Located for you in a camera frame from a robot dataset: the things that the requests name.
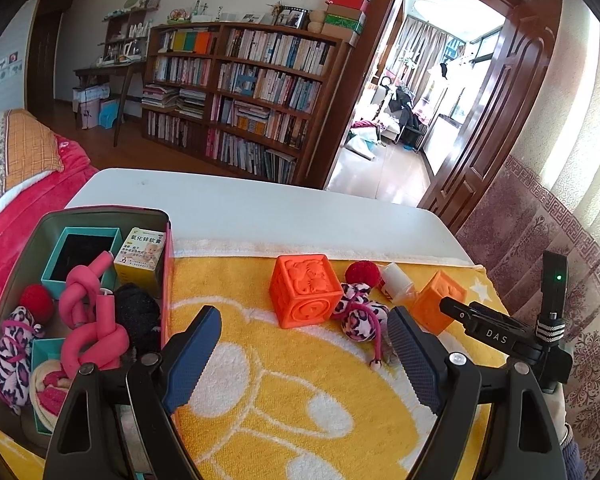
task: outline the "black fuzzy object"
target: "black fuzzy object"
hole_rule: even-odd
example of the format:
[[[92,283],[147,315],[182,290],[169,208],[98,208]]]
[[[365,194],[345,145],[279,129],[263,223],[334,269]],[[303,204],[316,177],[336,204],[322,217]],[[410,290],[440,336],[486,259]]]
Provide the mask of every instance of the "black fuzzy object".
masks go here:
[[[116,323],[125,327],[138,355],[160,351],[160,307],[135,283],[125,283],[113,293]]]

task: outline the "white star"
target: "white star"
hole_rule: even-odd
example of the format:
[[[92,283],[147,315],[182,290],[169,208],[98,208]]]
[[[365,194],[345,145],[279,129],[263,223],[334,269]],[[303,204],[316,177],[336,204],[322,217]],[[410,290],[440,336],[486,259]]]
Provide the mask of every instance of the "white star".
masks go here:
[[[484,303],[486,300],[491,301],[489,293],[487,292],[487,286],[481,283],[478,278],[475,279],[475,283],[473,284],[473,286],[469,288],[472,291],[474,291],[478,296],[480,296],[480,303]]]

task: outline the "metal bolt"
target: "metal bolt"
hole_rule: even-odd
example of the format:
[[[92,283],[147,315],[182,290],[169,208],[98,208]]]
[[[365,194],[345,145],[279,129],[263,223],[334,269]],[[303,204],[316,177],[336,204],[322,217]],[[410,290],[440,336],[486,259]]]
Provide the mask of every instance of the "metal bolt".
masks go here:
[[[519,374],[527,375],[529,373],[529,365],[522,361],[517,361],[516,364],[513,365],[516,371]]]
[[[78,373],[80,375],[89,375],[91,374],[94,370],[96,369],[96,365],[93,363],[85,363],[83,364],[80,369],[78,370]]]
[[[140,362],[144,365],[144,366],[153,366],[158,362],[158,354],[154,354],[152,352],[149,352],[148,354],[144,354],[141,358],[140,358]]]
[[[457,366],[462,366],[466,364],[466,356],[464,354],[461,354],[460,352],[453,352],[452,354],[450,354],[449,360]]]

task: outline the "orange rubber block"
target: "orange rubber block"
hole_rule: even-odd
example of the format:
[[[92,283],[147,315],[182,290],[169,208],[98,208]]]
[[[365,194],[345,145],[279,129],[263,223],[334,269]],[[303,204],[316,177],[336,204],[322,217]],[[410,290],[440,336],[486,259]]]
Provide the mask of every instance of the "orange rubber block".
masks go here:
[[[439,270],[409,308],[411,317],[432,334],[439,335],[453,321],[440,312],[440,300],[447,296],[464,303],[466,289]]]
[[[281,328],[327,321],[343,295],[340,280],[324,254],[279,256],[269,295]]]

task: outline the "yellow towel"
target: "yellow towel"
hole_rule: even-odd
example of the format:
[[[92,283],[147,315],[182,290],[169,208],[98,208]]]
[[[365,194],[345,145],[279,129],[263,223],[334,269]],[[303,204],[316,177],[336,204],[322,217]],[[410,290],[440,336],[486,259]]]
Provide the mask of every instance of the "yellow towel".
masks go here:
[[[222,336],[175,423],[196,466],[213,480],[403,480],[434,416],[401,367],[368,366],[371,343],[349,340],[334,321],[278,327],[269,300],[274,258],[180,258],[174,265],[167,336],[204,304],[222,314]],[[332,262],[341,280],[351,262]],[[421,290],[438,269],[467,288],[467,302],[505,312],[484,270],[400,264]],[[391,306],[378,291],[372,299]],[[504,356],[464,335],[441,334],[447,349],[476,364]],[[472,477],[488,419],[481,406],[456,478]]]

